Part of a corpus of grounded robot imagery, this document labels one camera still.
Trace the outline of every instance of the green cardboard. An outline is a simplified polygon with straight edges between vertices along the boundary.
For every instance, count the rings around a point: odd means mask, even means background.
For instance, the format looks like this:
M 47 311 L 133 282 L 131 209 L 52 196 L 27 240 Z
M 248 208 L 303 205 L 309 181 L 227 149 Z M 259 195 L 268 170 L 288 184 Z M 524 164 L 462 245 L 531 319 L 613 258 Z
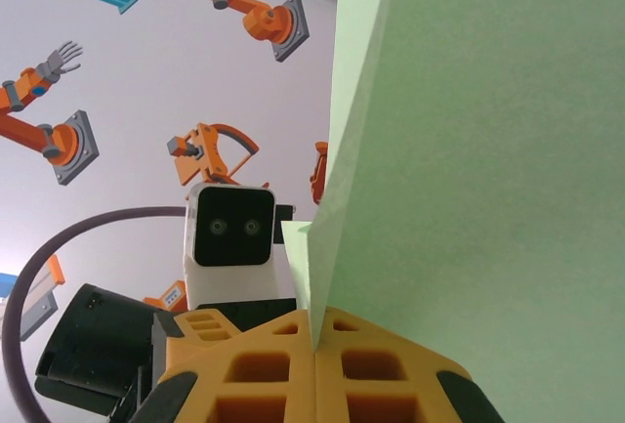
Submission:
M 457 360 L 507 422 L 621 421 L 624 1 L 386 10 L 308 236 L 315 327 L 327 302 Z

